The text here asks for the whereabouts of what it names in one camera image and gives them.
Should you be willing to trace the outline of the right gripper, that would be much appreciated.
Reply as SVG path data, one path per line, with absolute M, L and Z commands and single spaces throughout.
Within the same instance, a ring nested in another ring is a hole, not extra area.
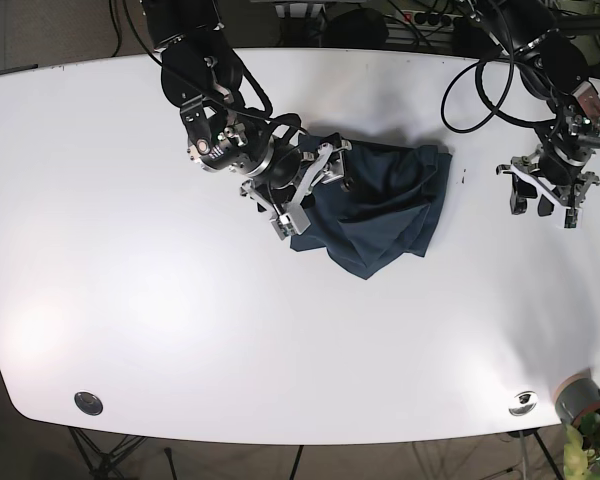
M 268 212 L 271 220 L 275 215 L 283 214 L 290 205 L 302 207 L 304 199 L 318 184 L 337 182 L 345 193 L 355 190 L 347 154 L 351 151 L 349 140 L 335 133 L 321 139 L 310 151 L 302 150 L 303 143 L 305 141 L 289 147 L 268 172 L 250 178 L 240 186 L 240 195 Z

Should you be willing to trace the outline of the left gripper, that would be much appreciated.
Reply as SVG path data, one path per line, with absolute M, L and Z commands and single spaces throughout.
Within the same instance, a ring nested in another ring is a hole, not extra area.
M 511 179 L 510 211 L 524 214 L 529 200 L 537 200 L 539 217 L 562 212 L 567 207 L 579 207 L 589 189 L 600 185 L 594 172 L 583 172 L 583 165 L 573 165 L 560 150 L 538 145 L 529 155 L 514 156 L 509 163 L 496 167 L 497 175 Z

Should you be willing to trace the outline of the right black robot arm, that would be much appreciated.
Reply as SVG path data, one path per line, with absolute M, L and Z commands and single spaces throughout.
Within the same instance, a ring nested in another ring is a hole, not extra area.
M 240 194 L 271 215 L 283 236 L 309 225 L 303 204 L 318 184 L 346 176 L 351 143 L 339 134 L 312 139 L 295 113 L 279 116 L 229 45 L 213 1 L 145 1 L 167 100 L 179 110 L 190 159 L 209 172 L 244 176 Z

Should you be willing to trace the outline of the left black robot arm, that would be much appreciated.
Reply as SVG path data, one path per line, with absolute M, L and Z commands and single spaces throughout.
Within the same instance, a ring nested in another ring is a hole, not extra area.
M 463 1 L 460 12 L 478 23 L 498 45 L 470 65 L 478 96 L 490 118 L 531 129 L 540 143 L 526 156 L 497 166 L 497 174 L 511 178 L 510 210 L 521 215 L 527 202 L 538 202 L 538 214 L 561 213 L 566 229 L 576 227 L 590 187 L 600 179 L 585 165 L 600 150 L 600 97 L 589 80 L 582 52 L 559 29 L 557 18 L 540 1 Z M 553 118 L 527 121 L 503 112 L 504 102 L 492 102 L 484 88 L 485 66 L 500 55 L 510 75 L 544 101 Z

